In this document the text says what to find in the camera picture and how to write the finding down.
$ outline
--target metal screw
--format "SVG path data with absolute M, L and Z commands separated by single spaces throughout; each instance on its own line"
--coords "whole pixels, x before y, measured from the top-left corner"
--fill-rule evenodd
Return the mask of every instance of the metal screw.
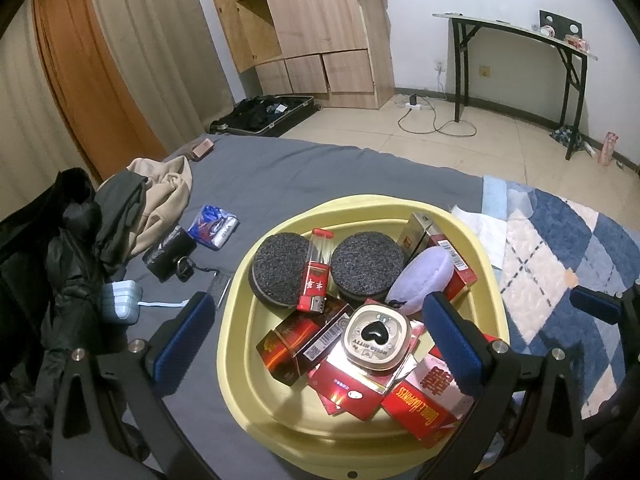
M 509 345 L 507 345 L 507 343 L 505 343 L 501 339 L 498 339 L 497 341 L 491 343 L 491 348 L 493 348 L 497 354 L 506 354 L 509 350 Z
M 562 350 L 561 348 L 554 348 L 551 351 L 551 355 L 553 356 L 553 358 L 556 361 L 562 361 L 562 359 L 564 359 L 566 357 L 566 354 L 564 353 L 564 350 Z
M 133 352 L 137 354 L 138 352 L 142 352 L 145 349 L 145 342 L 142 339 L 134 339 L 129 346 L 127 346 L 129 352 Z
M 85 356 L 86 356 L 86 352 L 84 351 L 84 348 L 76 348 L 71 352 L 71 358 L 74 361 L 82 361 L 82 359 L 84 359 Z

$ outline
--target table leg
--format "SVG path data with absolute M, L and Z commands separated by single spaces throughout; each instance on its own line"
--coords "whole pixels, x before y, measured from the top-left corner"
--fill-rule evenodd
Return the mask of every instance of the table leg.
M 566 119 L 566 108 L 569 103 L 569 88 L 571 88 L 571 68 L 570 66 L 574 63 L 573 54 L 567 54 L 569 58 L 567 67 L 566 67 L 566 82 L 564 83 L 564 99 L 562 100 L 562 113 L 560 114 L 560 124 L 559 128 L 564 126 L 564 120 Z
M 453 27 L 453 57 L 456 61 L 456 113 L 454 121 L 460 122 L 460 24 L 458 20 L 451 20 Z
M 469 42 L 466 34 L 466 23 L 462 24 L 462 40 L 465 42 L 463 57 L 465 61 L 465 107 L 469 106 Z
M 584 91 L 587 86 L 587 57 L 582 58 L 580 69 L 580 88 L 578 89 L 578 108 L 575 112 L 574 128 L 571 132 L 571 140 L 566 149 L 565 159 L 569 160 L 574 152 L 576 140 L 578 139 L 578 127 L 580 127 L 580 118 L 582 117 L 582 107 L 584 106 Z

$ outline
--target round black sponge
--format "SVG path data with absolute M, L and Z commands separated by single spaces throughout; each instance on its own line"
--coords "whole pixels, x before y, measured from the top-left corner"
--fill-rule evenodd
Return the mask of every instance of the round black sponge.
M 264 304 L 296 308 L 309 242 L 295 233 L 268 237 L 255 253 L 249 285 Z
M 331 257 L 331 276 L 350 300 L 384 300 L 404 269 L 404 254 L 389 236 L 365 231 L 345 238 Z

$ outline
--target floor tile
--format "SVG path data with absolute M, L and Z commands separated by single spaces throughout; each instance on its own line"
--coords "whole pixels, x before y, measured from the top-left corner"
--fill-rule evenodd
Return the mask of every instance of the floor tile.
M 323 108 L 303 124 L 312 128 L 353 130 L 389 135 L 396 129 L 396 121 L 399 117 L 382 110 Z
M 462 113 L 462 120 L 459 123 L 454 123 L 452 122 L 454 118 L 452 103 L 432 101 L 432 104 L 436 110 L 436 127 L 441 128 L 449 135 L 439 132 L 426 136 L 411 133 L 428 132 L 434 129 L 433 111 L 424 107 L 421 110 L 412 110 L 402 120 L 401 125 L 405 130 L 409 130 L 408 132 L 398 127 L 394 131 L 394 135 L 407 138 L 428 137 L 430 142 L 458 146 L 466 150 L 524 163 L 520 138 L 513 119 L 478 108 L 467 107 Z
M 462 119 L 478 128 L 469 138 L 441 134 L 411 134 L 398 127 L 406 114 L 407 97 L 396 96 L 380 110 L 325 108 L 284 137 L 393 153 L 431 166 L 454 168 L 468 174 L 491 174 L 529 184 L 604 213 L 622 225 L 640 230 L 640 178 L 629 168 L 599 165 L 586 152 L 567 161 L 566 148 L 549 137 L 550 130 L 479 108 L 463 109 Z M 433 112 L 412 111 L 403 121 L 408 130 L 433 129 Z M 436 125 L 453 119 L 454 104 L 429 99 L 437 113 Z M 466 123 L 451 123 L 446 131 L 468 134 Z
M 618 217 L 614 220 L 624 227 L 640 231 L 640 178 L 626 196 Z
M 465 150 L 428 140 L 389 136 L 379 151 L 438 168 L 455 168 Z
M 311 128 L 299 124 L 282 136 L 285 139 L 309 140 L 320 144 L 336 144 L 337 146 L 356 146 L 379 150 L 388 136 L 354 130 L 337 130 L 328 128 Z
M 490 174 L 505 180 L 525 181 L 523 164 L 429 140 L 390 136 L 380 152 L 393 153 L 430 166 L 454 168 L 477 176 Z

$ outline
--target red cigarette box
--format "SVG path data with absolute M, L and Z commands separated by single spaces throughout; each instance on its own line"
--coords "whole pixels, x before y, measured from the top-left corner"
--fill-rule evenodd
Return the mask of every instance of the red cigarette box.
M 287 386 L 318 366 L 340 340 L 353 307 L 329 294 L 324 312 L 295 310 L 256 346 L 274 379 Z
M 398 244 L 404 253 L 406 262 L 413 260 L 427 247 L 439 245 L 443 247 L 453 258 L 455 265 L 453 277 L 444 290 L 444 295 L 449 301 L 454 301 L 468 290 L 477 280 L 478 276 L 469 267 L 465 259 L 442 232 L 436 221 L 427 213 L 416 212 L 407 222 Z
M 337 344 L 320 364 L 309 386 L 345 412 L 367 420 L 379 408 L 393 384 L 417 365 L 411 352 L 424 331 L 424 325 L 419 321 L 411 324 L 412 339 L 407 356 L 396 368 L 379 374 L 360 368 L 347 359 L 342 345 Z
M 311 381 L 312 377 L 316 374 L 319 366 L 320 365 L 318 365 L 316 368 L 314 368 L 309 372 L 308 374 L 309 381 Z M 331 402 L 329 399 L 327 399 L 326 397 L 323 397 L 320 394 L 318 394 L 318 399 L 320 399 L 320 402 L 322 402 L 322 405 L 324 406 L 324 410 L 327 412 L 327 415 L 335 415 L 336 413 L 340 413 L 342 411 L 342 408 L 338 406 L 335 402 Z
M 460 392 L 445 362 L 427 354 L 382 407 L 425 447 L 433 447 L 456 429 L 473 402 Z

